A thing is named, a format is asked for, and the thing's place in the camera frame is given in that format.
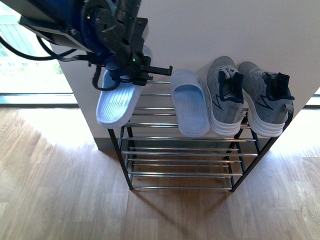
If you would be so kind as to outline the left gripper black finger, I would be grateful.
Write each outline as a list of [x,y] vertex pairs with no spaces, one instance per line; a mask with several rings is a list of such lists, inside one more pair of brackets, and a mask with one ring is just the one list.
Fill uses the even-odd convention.
[[150,65],[141,65],[140,75],[156,74],[162,76],[171,76],[173,67],[170,65],[168,68],[156,67]]
[[149,74],[140,74],[132,80],[132,83],[136,86],[145,86],[148,80],[152,81],[153,76]]

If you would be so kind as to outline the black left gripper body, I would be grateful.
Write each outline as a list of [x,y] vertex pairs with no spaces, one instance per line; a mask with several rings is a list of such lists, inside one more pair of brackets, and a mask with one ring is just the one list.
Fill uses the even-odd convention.
[[139,0],[86,0],[81,27],[87,47],[114,80],[150,80],[151,58],[143,53],[148,20]]

